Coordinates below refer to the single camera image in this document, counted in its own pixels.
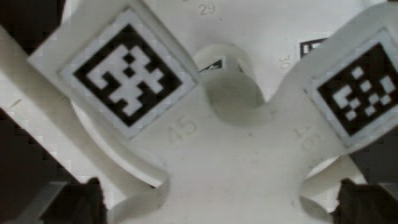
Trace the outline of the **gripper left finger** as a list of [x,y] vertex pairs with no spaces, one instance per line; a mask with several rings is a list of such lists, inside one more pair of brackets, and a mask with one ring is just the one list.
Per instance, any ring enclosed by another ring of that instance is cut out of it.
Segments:
[[49,182],[10,224],[108,224],[99,179]]

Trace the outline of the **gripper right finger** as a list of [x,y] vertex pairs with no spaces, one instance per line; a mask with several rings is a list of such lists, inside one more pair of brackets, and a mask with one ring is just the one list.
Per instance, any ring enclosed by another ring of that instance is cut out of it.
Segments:
[[341,180],[332,224],[398,224],[398,184]]

